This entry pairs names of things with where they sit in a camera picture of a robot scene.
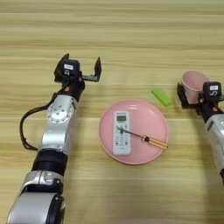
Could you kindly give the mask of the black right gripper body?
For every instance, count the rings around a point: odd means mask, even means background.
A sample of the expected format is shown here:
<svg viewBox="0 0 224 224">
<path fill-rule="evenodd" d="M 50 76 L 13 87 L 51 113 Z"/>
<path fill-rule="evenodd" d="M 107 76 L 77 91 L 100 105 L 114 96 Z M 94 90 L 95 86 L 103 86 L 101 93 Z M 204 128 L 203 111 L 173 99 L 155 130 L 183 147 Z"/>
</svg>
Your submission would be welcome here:
<svg viewBox="0 0 224 224">
<path fill-rule="evenodd" d="M 183 108 L 194 109 L 196 113 L 202 117 L 205 123 L 210 117 L 223 114 L 223 111 L 212 102 L 189 104 L 187 100 L 183 100 Z"/>
</svg>

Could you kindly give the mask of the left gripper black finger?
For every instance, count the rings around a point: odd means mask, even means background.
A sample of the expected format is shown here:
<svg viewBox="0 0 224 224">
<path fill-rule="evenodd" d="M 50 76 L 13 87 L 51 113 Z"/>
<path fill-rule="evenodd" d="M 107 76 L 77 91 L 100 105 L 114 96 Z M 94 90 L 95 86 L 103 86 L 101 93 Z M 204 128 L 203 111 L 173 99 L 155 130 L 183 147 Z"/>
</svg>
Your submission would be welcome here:
<svg viewBox="0 0 224 224">
<path fill-rule="evenodd" d="M 69 54 L 65 54 L 59 61 L 59 63 L 57 64 L 53 74 L 54 74 L 54 81 L 55 82 L 62 82 L 62 74 L 61 74 L 61 63 L 62 63 L 62 60 L 67 60 L 69 58 Z"/>
<path fill-rule="evenodd" d="M 99 81 L 101 74 L 102 74 L 102 63 L 101 63 L 101 58 L 98 57 L 94 66 L 94 77 L 96 82 Z"/>
</svg>

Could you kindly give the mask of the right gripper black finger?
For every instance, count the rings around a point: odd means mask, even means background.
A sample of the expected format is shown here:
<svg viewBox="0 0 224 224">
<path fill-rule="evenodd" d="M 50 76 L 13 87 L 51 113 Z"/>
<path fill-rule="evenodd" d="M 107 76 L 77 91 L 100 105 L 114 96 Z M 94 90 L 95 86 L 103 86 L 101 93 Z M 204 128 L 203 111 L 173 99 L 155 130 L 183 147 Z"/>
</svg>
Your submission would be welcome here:
<svg viewBox="0 0 224 224">
<path fill-rule="evenodd" d="M 177 85 L 177 93 L 181 101 L 181 106 L 184 109 L 187 106 L 186 91 L 180 83 Z"/>
</svg>

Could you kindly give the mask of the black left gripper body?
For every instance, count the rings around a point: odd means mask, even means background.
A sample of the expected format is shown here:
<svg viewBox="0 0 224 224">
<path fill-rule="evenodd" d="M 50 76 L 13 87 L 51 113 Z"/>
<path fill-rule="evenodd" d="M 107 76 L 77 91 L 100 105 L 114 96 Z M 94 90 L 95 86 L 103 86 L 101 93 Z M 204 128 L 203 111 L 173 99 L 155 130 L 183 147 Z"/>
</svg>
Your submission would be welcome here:
<svg viewBox="0 0 224 224">
<path fill-rule="evenodd" d="M 70 78 L 68 83 L 63 84 L 61 94 L 69 95 L 78 102 L 81 98 L 82 92 L 86 87 L 86 81 L 97 82 L 98 77 L 95 75 L 82 75 L 79 78 Z"/>
</svg>

